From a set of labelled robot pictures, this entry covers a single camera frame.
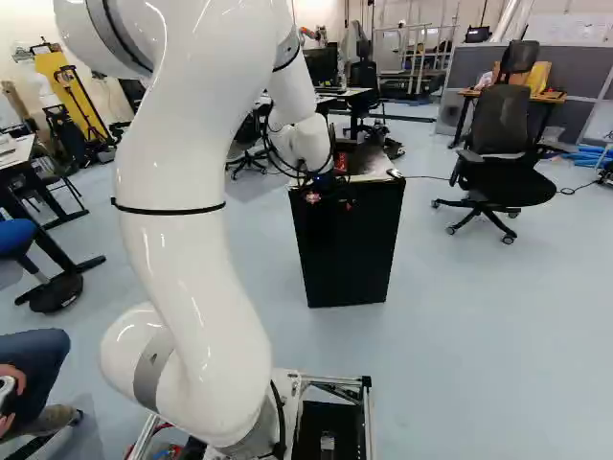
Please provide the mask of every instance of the monitor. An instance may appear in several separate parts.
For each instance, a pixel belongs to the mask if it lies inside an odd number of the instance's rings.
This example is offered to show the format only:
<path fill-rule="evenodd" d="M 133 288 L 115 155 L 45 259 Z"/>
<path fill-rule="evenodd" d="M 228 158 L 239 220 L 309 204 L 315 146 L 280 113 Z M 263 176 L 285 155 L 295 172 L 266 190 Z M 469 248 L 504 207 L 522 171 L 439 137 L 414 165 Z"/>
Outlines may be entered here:
<path fill-rule="evenodd" d="M 303 50 L 303 53 L 314 86 L 338 85 L 338 48 L 336 43 L 329 43 L 326 48 Z"/>

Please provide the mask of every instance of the black pedestal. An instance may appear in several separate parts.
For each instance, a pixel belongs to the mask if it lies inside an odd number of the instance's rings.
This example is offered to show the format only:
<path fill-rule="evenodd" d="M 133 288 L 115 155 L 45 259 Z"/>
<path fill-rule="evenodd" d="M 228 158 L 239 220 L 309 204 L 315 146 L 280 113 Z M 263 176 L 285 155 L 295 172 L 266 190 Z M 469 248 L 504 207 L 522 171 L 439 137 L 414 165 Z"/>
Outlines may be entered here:
<path fill-rule="evenodd" d="M 314 204 L 290 189 L 311 308 L 385 302 L 405 183 L 356 178 Z"/>

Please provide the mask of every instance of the black office chair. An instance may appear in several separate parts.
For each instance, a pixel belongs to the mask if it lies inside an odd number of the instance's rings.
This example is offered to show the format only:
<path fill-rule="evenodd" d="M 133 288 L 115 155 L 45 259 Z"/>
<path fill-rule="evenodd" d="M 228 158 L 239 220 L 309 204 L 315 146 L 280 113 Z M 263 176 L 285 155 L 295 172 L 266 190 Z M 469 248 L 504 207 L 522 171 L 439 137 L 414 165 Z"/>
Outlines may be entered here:
<path fill-rule="evenodd" d="M 363 59 L 361 62 L 354 62 L 350 66 L 349 81 L 350 86 L 373 89 L 373 91 L 369 91 L 350 102 L 352 111 L 355 111 L 360 119 L 360 125 L 357 131 L 365 131 L 370 136 L 377 135 L 380 138 L 385 138 L 390 132 L 385 126 L 385 118 L 383 118 L 382 126 L 379 124 L 375 124 L 374 126 L 364 125 L 364 119 L 370 115 L 371 110 L 375 110 L 380 106 L 383 111 L 383 116 L 385 117 L 385 103 L 381 100 L 379 81 L 376 74 L 376 63 L 366 59 Z M 347 135 L 347 132 L 350 130 L 351 129 L 348 127 L 343 128 L 343 134 Z"/>
<path fill-rule="evenodd" d="M 457 150 L 459 158 L 449 178 L 449 185 L 459 183 L 468 191 L 467 197 L 432 201 L 433 208 L 445 205 L 472 210 L 447 227 L 449 235 L 483 214 L 505 232 L 502 242 L 513 244 L 517 234 L 494 213 L 514 219 L 520 208 L 545 203 L 556 195 L 556 184 L 534 170 L 548 146 L 529 139 L 529 102 L 527 86 L 495 84 L 481 93 L 465 148 Z M 493 154 L 508 157 L 496 158 Z"/>
<path fill-rule="evenodd" d="M 261 162 L 268 159 L 268 150 L 261 149 L 256 153 L 249 153 L 249 149 L 254 147 L 261 139 L 261 110 L 264 109 L 260 107 L 247 115 L 230 146 L 226 171 L 230 171 L 234 167 L 231 174 L 232 180 L 238 180 L 238 173 L 246 169 L 259 171 L 262 174 L 266 174 L 268 171 L 267 166 Z"/>

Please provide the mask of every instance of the chair armrest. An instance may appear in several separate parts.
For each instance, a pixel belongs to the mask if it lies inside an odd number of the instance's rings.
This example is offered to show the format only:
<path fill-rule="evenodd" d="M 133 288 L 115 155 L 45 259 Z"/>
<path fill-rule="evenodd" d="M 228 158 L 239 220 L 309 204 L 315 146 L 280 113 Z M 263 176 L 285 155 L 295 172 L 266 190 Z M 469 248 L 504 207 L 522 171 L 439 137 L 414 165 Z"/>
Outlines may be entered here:
<path fill-rule="evenodd" d="M 456 153 L 458 153 L 458 155 L 460 155 L 462 159 L 466 160 L 469 163 L 485 163 L 486 162 L 486 160 L 484 160 L 483 157 L 479 153 L 475 153 L 472 150 L 458 149 L 456 150 Z"/>

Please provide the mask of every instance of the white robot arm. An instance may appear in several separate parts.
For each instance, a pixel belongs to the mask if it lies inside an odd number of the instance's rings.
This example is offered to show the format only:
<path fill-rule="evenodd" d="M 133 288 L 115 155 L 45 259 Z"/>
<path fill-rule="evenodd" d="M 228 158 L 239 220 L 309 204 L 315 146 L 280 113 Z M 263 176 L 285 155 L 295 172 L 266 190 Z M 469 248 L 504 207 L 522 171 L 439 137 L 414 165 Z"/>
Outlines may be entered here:
<path fill-rule="evenodd" d="M 81 60 L 111 76 L 150 78 L 117 152 L 115 183 L 125 248 L 150 302 L 109 328 L 102 371 L 223 453 L 265 455 L 278 441 L 271 350 L 228 254 L 224 163 L 266 87 L 270 125 L 280 129 L 273 141 L 312 171 L 331 167 L 287 4 L 54 1 L 62 37 Z"/>

